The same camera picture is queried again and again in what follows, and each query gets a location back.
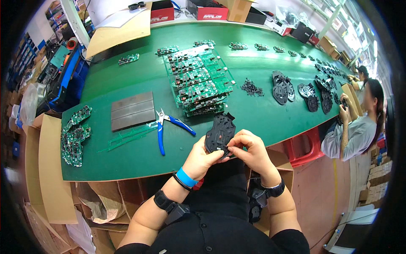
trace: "blue wristband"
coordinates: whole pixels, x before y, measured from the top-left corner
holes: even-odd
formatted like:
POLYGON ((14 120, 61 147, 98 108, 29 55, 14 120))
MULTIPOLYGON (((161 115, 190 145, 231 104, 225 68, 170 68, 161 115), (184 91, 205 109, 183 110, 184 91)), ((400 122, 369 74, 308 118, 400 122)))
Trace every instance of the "blue wristband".
POLYGON ((179 171, 176 173, 176 175, 178 176, 179 180, 184 183, 186 186, 192 188, 193 186, 195 186, 198 181, 193 180, 192 178, 190 178, 184 171, 183 168, 180 167, 179 171))

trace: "red box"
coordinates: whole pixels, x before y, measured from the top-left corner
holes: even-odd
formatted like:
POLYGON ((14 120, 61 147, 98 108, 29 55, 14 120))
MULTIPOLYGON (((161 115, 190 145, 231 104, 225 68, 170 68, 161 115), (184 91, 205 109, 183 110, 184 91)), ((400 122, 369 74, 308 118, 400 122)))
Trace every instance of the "red box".
POLYGON ((320 39, 319 38, 317 38, 316 36, 312 36, 312 37, 310 37, 310 39, 309 39, 309 42, 313 45, 313 46, 316 46, 317 45, 317 43, 319 43, 319 41, 320 41, 320 39))
POLYGON ((228 9, 213 1, 210 4, 217 4, 218 7, 204 7, 208 2, 200 0, 188 0, 188 11, 197 19, 197 20, 226 20, 228 9))
POLYGON ((152 2, 151 24, 175 19, 175 10, 171 0, 152 2))

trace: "workbench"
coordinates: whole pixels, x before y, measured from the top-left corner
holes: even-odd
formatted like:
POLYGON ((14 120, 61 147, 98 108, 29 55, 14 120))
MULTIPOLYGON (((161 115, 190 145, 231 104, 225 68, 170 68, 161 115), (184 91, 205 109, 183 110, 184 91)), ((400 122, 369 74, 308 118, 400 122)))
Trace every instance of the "workbench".
MULTIPOLYGON (((166 74, 162 57, 154 54, 157 48, 178 45, 180 50, 192 47, 194 41, 212 39, 215 49, 226 63, 237 86, 228 99, 226 112, 235 117, 233 121, 237 131, 247 129, 262 138, 265 145, 272 145, 335 117, 339 106, 333 100, 333 108, 324 114, 321 104, 317 112, 310 112, 298 92, 300 83, 314 83, 315 75, 324 79, 327 76, 314 67, 316 61, 291 57, 288 50, 303 52, 329 62, 350 73, 341 63, 311 45, 303 44, 292 37, 282 37, 272 31, 244 24, 193 22, 160 26, 151 29, 151 36, 129 41, 112 48, 111 55, 105 61, 91 66, 82 93, 81 103, 62 115, 62 127, 73 112, 84 105, 93 108, 91 116, 81 124, 91 127, 91 136, 83 143, 83 166, 76 168, 67 165, 63 159, 63 180, 67 181, 111 181, 119 179, 141 178, 177 171, 186 160, 192 146, 212 128, 213 114, 195 117, 183 115, 182 108, 176 107, 171 86, 166 74), (230 42, 244 42, 247 50, 231 50, 230 42), (267 44, 268 51, 258 51, 255 43, 267 44), (285 53, 276 53, 272 47, 284 47, 285 53), (119 66, 118 59, 138 53, 139 60, 119 66), (280 105, 272 95, 272 72, 281 71, 292 79, 296 99, 280 105), (245 78, 251 79, 257 87, 262 87, 264 97, 251 97, 240 89, 245 78), (109 152, 99 152, 107 148, 108 141, 116 138, 111 131, 111 103, 152 91, 155 109, 163 108, 167 115, 179 118, 196 131, 192 136, 178 126, 164 123, 163 143, 166 156, 162 156, 158 147, 157 131, 145 137, 128 142, 109 152)), ((338 90, 343 78, 335 78, 338 90)))

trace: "pink floor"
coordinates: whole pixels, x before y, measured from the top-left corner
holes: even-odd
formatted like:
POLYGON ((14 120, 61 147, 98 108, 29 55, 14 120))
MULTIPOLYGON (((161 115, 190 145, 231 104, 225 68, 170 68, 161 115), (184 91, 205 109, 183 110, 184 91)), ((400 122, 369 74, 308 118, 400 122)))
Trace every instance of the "pink floor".
MULTIPOLYGON (((294 147, 299 148, 295 151, 296 155, 306 153, 306 143, 294 140, 294 147)), ((270 149, 284 152, 282 144, 273 145, 270 149)), ((311 253, 327 253, 323 245, 329 241, 333 229, 341 220, 341 213, 348 210, 350 164, 339 159, 335 159, 335 164, 336 174, 333 160, 326 156, 295 168, 292 196, 311 253)))

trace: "blue-handled pliers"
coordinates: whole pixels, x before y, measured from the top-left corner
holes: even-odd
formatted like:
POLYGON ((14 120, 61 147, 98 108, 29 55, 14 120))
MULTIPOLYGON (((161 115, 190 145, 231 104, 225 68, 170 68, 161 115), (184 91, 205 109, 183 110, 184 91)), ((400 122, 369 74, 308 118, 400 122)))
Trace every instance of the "blue-handled pliers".
POLYGON ((163 132, 163 125, 164 125, 164 120, 168 120, 173 124, 176 124, 183 129, 187 130, 190 132, 193 136, 196 135, 196 132, 190 128, 188 125, 184 124, 181 120, 176 119, 170 115, 165 115, 164 110, 161 108, 161 112, 156 112, 159 116, 159 120, 157 121, 158 123, 158 144, 159 144, 159 150, 161 150, 161 154, 165 156, 165 151, 164 151, 164 145, 162 142, 162 132, 163 132))

